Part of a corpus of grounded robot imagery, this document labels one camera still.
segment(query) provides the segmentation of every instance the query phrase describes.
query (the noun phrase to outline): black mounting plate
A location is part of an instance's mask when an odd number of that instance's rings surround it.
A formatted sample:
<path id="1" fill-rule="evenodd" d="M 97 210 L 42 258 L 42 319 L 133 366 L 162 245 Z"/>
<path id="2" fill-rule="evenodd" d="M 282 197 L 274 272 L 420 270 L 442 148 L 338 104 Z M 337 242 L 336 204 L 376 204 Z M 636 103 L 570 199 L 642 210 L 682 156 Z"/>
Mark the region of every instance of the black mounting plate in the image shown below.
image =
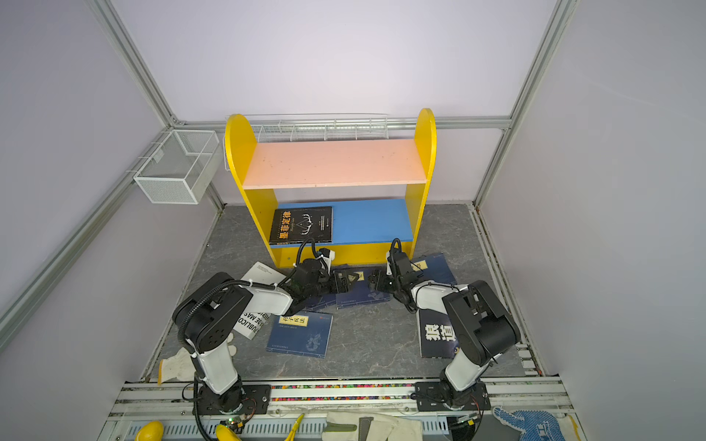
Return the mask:
<path id="1" fill-rule="evenodd" d="M 270 385 L 243 385 L 243 390 L 245 391 L 245 394 L 241 397 L 243 405 L 235 412 L 236 415 L 250 415 L 253 413 L 253 406 L 256 407 L 256 415 L 267 413 L 267 408 L 270 405 L 270 391 L 272 390 Z M 197 397 L 199 415 L 223 415 L 213 406 L 215 399 L 217 399 L 216 394 L 207 387 L 201 387 Z"/>
<path id="2" fill-rule="evenodd" d="M 443 390 L 440 381 L 420 381 L 414 384 L 414 392 L 417 401 L 417 410 L 420 412 L 432 411 L 449 411 L 448 407 L 443 404 Z M 469 393 L 478 402 L 478 406 L 482 411 L 491 409 L 490 399 L 488 398 L 488 390 L 483 382 L 478 381 L 469 389 Z M 477 410 L 476 403 L 468 397 L 468 402 L 458 410 L 473 411 Z"/>

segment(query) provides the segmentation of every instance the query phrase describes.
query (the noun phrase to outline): table surface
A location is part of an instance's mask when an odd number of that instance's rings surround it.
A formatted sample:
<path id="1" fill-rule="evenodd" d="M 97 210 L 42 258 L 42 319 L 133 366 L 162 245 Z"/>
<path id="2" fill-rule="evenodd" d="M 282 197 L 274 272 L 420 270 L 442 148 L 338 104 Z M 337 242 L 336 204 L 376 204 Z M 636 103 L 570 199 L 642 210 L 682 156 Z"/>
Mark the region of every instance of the table surface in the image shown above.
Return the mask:
<path id="1" fill-rule="evenodd" d="M 492 284 L 478 236 L 466 205 L 427 205 L 415 256 L 443 252 L 459 283 L 478 279 Z M 256 262 L 273 265 L 246 207 L 226 207 L 218 221 L 189 287 L 193 292 L 213 274 L 225 271 L 240 277 Z M 235 366 L 247 380 L 317 377 L 438 377 L 450 362 L 419 355 L 416 316 L 394 299 L 375 305 L 337 310 L 333 314 L 325 358 L 267 352 L 272 318 L 252 339 L 234 333 Z M 179 350 L 177 329 L 172 326 L 158 360 Z M 159 363 L 152 370 L 157 379 Z M 515 348 L 503 354 L 485 377 L 525 376 Z"/>

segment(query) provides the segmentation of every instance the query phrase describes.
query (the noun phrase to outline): white wall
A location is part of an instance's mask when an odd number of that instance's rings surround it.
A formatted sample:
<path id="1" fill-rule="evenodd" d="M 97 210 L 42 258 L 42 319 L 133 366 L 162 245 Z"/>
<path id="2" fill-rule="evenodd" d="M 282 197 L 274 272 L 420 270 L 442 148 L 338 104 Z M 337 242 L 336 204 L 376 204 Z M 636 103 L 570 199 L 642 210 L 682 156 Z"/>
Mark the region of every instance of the white wall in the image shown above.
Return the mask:
<path id="1" fill-rule="evenodd" d="M 436 165 L 429 189 L 429 203 L 469 202 L 475 199 L 502 131 L 495 128 L 439 130 Z M 393 131 L 391 138 L 413 138 L 414 131 Z M 223 202 L 243 205 L 233 176 L 221 168 L 213 179 Z M 365 186 L 344 188 L 297 188 L 276 190 L 281 202 L 364 198 L 403 198 L 405 186 Z"/>
<path id="2" fill-rule="evenodd" d="M 179 118 L 508 115 L 554 0 L 115 0 Z"/>
<path id="3" fill-rule="evenodd" d="M 3 439 L 95 440 L 137 381 L 184 289 L 214 210 L 123 206 L 0 354 Z"/>
<path id="4" fill-rule="evenodd" d="M 481 207 L 590 440 L 703 438 L 702 1 L 583 1 Z"/>
<path id="5" fill-rule="evenodd" d="M 0 310 L 161 130 L 82 0 L 0 5 Z M 213 221 L 136 188 L 0 354 L 3 439 L 94 440 Z"/>
<path id="6" fill-rule="evenodd" d="M 81 0 L 3 1 L 0 60 L 3 310 L 161 125 Z"/>

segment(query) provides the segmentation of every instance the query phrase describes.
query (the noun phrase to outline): blue glove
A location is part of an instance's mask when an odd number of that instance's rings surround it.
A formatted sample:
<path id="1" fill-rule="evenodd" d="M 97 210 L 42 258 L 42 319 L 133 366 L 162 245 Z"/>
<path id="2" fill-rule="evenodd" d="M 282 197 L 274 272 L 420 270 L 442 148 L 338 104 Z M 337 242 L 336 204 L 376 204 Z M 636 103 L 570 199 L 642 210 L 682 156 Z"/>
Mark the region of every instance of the blue glove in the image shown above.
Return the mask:
<path id="1" fill-rule="evenodd" d="M 522 432 L 520 441 L 565 441 L 554 415 L 544 411 L 514 411 L 493 407 L 493 415 L 504 425 Z"/>

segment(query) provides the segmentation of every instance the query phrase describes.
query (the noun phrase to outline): white book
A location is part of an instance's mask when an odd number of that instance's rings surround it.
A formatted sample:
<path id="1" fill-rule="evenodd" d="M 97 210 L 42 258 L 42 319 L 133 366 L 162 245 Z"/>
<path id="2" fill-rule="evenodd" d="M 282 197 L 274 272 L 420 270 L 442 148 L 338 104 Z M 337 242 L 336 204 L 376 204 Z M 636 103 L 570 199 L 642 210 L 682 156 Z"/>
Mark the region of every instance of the white book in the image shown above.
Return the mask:
<path id="1" fill-rule="evenodd" d="M 255 265 L 241 277 L 242 280 L 252 280 L 267 285 L 281 282 L 284 278 L 284 274 L 273 270 L 262 262 L 255 262 Z M 252 340 L 268 318 L 270 315 L 267 313 L 245 313 L 240 316 L 233 330 Z"/>

